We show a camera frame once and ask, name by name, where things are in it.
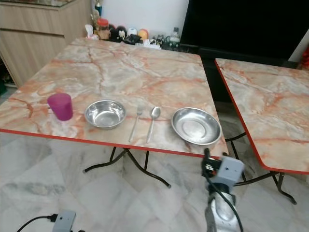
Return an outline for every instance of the metal bowl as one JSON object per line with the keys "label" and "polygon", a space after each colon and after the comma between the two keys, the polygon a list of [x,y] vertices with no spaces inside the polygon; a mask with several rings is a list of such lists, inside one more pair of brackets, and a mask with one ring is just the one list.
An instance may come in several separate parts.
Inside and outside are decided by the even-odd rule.
{"label": "metal bowl", "polygon": [[212,145],[221,137],[221,126],[210,114],[196,108],[178,109],[172,127],[184,140],[198,145]]}
{"label": "metal bowl", "polygon": [[86,120],[95,127],[111,130],[126,117],[123,105],[113,100],[102,100],[92,103],[85,111]]}

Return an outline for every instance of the white wall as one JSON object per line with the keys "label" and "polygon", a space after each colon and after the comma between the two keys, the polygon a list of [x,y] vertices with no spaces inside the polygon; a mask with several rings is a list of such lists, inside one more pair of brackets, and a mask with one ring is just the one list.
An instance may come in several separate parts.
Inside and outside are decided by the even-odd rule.
{"label": "white wall", "polygon": [[299,45],[297,46],[291,57],[289,58],[289,61],[299,62],[308,45],[309,45],[309,30],[307,31],[303,39],[300,41]]}
{"label": "white wall", "polygon": [[144,28],[170,35],[183,30],[189,0],[103,0],[103,17],[114,26]]}

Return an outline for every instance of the pink cup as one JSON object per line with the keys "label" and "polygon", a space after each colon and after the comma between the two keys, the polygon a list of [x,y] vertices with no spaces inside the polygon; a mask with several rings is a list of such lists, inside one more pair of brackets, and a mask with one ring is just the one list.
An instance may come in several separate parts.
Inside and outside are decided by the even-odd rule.
{"label": "pink cup", "polygon": [[72,99],[69,94],[56,93],[47,99],[47,103],[61,121],[67,121],[73,116]]}

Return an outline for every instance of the tv screen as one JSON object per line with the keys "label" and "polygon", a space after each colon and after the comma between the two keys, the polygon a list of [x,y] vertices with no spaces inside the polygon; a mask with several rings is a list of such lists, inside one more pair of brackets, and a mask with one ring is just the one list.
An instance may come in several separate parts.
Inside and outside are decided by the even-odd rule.
{"label": "tv screen", "polygon": [[288,59],[309,29],[309,0],[190,0],[181,43]]}

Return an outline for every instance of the fork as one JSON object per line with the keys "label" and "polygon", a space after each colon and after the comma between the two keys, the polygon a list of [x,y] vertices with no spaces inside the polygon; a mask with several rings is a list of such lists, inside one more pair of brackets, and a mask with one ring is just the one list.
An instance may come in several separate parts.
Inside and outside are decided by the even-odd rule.
{"label": "fork", "polygon": [[141,116],[141,114],[143,113],[143,107],[142,106],[138,106],[137,107],[137,112],[136,112],[136,119],[135,119],[135,122],[134,122],[134,126],[132,128],[132,131],[131,131],[131,134],[130,134],[130,138],[129,138],[129,142],[131,143],[132,140],[133,140],[133,137],[134,137],[134,132],[135,132],[135,126],[139,120],[139,117]]}

